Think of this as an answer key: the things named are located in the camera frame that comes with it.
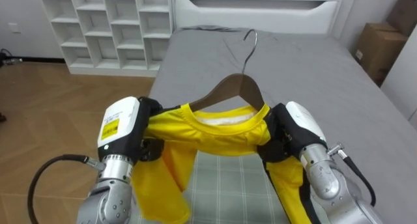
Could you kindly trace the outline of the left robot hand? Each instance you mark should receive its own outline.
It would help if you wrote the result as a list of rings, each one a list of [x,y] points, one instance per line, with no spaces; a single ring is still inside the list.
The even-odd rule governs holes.
[[[158,101],[147,97],[128,96],[111,104],[104,113],[97,139],[99,160],[114,154],[137,163],[149,119],[161,110]]]

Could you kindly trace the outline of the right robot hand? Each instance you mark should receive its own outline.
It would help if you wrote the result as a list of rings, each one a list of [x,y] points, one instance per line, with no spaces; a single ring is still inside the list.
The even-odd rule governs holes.
[[[291,156],[299,158],[306,147],[314,144],[328,148],[326,137],[311,113],[297,102],[276,105],[264,121],[270,139],[257,145],[263,162],[278,163]]]

